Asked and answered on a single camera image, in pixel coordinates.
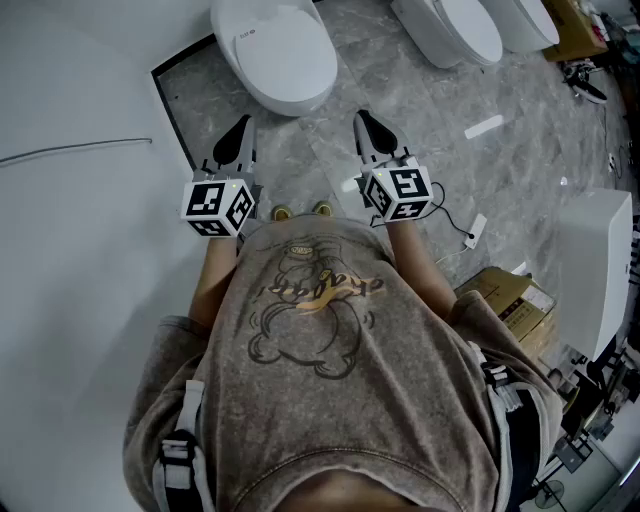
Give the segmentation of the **black floor trim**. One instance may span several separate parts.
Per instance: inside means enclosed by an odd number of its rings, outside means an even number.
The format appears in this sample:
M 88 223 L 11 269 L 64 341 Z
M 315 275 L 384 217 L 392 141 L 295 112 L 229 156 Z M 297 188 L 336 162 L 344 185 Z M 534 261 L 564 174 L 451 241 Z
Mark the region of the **black floor trim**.
M 177 121 L 175 119 L 175 116 L 171 110 L 171 107 L 169 105 L 169 102 L 167 100 L 166 94 L 163 90 L 161 81 L 160 81 L 160 77 L 168 72 L 169 70 L 171 70 L 172 68 L 174 68 L 175 66 L 177 66 L 178 64 L 180 64 L 181 62 L 183 62 L 185 59 L 189 58 L 190 56 L 198 53 L 199 51 L 201 51 L 202 49 L 204 49 L 207 46 L 210 46 L 212 44 L 216 43 L 216 36 L 211 33 L 209 35 L 207 35 L 206 37 L 196 41 L 195 43 L 191 44 L 190 46 L 186 47 L 185 49 L 181 50 L 180 52 L 178 52 L 177 54 L 173 55 L 172 57 L 170 57 L 168 60 L 160 63 L 157 67 L 155 67 L 154 69 L 151 70 L 150 74 L 153 80 L 153 83 L 156 87 L 156 91 L 158 93 L 159 99 L 162 103 L 162 106 L 165 110 L 165 113 L 169 119 L 169 122 L 171 124 L 171 127 L 176 135 L 176 138 L 180 144 L 180 147 L 184 153 L 184 156 L 186 157 L 186 160 L 191 168 L 191 170 L 195 170 L 197 168 L 196 163 L 191 155 L 191 152 L 185 142 L 185 139 L 180 131 L 180 128 L 177 124 Z

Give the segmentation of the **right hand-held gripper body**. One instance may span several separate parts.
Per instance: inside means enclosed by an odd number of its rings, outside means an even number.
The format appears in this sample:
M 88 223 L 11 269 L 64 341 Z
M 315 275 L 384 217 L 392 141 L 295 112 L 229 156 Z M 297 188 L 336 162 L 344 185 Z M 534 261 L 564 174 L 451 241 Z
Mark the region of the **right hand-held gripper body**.
M 384 223 L 418 219 L 433 201 L 428 170 L 415 156 L 363 164 L 356 181 L 364 207 Z

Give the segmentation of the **white power strip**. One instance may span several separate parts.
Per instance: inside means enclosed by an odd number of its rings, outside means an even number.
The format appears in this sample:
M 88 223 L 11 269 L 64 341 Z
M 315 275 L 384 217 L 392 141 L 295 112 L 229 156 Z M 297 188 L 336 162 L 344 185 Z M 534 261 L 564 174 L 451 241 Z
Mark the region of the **white power strip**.
M 482 214 L 476 215 L 472 223 L 472 226 L 467 232 L 467 236 L 464 241 L 464 245 L 466 246 L 467 249 L 473 250 L 477 246 L 479 239 L 486 226 L 486 223 L 487 223 L 487 218 L 484 215 Z

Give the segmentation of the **brown printed t-shirt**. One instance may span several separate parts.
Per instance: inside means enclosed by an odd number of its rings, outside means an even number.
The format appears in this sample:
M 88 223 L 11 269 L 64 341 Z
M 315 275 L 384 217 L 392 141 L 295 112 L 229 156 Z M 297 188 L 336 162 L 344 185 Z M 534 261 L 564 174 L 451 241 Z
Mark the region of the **brown printed t-shirt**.
M 561 419 L 479 293 L 442 319 L 391 243 L 302 215 L 238 246 L 211 330 L 161 321 L 123 472 L 145 512 L 508 512 Z

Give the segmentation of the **black and white sneaker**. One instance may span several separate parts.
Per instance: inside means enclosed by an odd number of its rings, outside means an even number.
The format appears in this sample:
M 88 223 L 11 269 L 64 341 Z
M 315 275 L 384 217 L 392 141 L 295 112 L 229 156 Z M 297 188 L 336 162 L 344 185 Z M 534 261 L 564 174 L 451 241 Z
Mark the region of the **black and white sneaker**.
M 590 59 L 571 61 L 563 64 L 564 82 L 574 91 L 594 104 L 605 104 L 607 96 L 590 83 L 590 75 L 601 71 Z

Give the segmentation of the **cluttered equipment rack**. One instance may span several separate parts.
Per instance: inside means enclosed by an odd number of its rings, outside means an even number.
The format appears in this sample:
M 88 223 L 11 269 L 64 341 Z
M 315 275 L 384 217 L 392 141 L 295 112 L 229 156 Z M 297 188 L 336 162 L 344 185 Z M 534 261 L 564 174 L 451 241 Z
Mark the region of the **cluttered equipment rack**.
M 613 338 L 596 359 L 573 359 L 559 384 L 560 436 L 524 511 L 586 512 L 622 476 L 603 444 L 617 413 L 640 396 L 640 371 L 628 361 L 626 347 Z

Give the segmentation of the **white cabinet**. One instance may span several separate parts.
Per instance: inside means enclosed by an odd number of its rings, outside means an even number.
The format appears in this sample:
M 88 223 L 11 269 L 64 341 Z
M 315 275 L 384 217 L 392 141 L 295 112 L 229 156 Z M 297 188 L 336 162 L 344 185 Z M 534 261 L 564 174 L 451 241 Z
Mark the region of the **white cabinet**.
M 559 214 L 560 340 L 590 360 L 618 332 L 626 309 L 632 244 L 632 195 L 597 188 Z

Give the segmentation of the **white toilet with tank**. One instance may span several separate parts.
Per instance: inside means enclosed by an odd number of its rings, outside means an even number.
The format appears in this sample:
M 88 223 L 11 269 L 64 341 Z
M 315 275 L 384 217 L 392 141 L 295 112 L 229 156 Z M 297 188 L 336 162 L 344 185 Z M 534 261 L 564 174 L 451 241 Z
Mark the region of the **white toilet with tank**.
M 499 31 L 479 0 L 393 0 L 391 8 L 434 66 L 461 61 L 494 65 L 503 56 Z

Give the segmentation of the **person's left forearm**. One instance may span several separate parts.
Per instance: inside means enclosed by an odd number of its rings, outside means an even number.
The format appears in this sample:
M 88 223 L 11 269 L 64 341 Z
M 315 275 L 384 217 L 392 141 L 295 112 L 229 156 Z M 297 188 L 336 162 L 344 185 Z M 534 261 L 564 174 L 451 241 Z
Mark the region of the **person's left forearm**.
M 211 238 L 189 307 L 188 317 L 211 330 L 237 267 L 236 239 Z

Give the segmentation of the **large brown cardboard box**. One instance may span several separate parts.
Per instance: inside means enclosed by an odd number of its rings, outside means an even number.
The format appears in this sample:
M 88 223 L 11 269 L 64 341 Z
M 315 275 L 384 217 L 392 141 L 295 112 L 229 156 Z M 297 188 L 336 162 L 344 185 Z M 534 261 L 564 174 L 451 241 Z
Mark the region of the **large brown cardboard box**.
M 549 62 L 590 58 L 606 53 L 606 42 L 593 29 L 592 21 L 577 0 L 542 0 L 558 31 L 560 42 L 543 50 Z

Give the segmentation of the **person's right forearm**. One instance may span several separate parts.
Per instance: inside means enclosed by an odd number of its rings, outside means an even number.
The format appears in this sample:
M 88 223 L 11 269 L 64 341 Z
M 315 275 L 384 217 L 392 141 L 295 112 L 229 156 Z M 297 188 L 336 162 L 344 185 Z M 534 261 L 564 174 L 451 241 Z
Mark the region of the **person's right forearm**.
M 432 258 L 416 223 L 412 220 L 387 223 L 386 230 L 399 275 L 436 315 L 446 319 L 456 295 Z

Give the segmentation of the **taped cardboard box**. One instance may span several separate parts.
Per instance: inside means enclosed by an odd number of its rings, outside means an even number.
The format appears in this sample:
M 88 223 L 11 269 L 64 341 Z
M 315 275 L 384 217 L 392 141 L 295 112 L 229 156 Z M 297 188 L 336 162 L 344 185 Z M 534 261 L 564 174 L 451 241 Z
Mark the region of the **taped cardboard box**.
M 511 331 L 534 362 L 558 341 L 556 300 L 531 278 L 499 267 L 487 267 L 455 290 L 460 296 L 475 290 Z

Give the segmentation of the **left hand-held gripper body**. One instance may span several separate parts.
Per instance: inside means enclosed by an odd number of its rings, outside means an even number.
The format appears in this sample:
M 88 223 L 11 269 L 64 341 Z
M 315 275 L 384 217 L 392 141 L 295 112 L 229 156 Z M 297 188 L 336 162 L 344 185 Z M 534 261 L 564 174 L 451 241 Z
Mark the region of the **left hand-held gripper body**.
M 253 162 L 210 169 L 204 160 L 184 187 L 181 220 L 202 237 L 237 238 L 246 221 L 257 218 L 261 190 Z

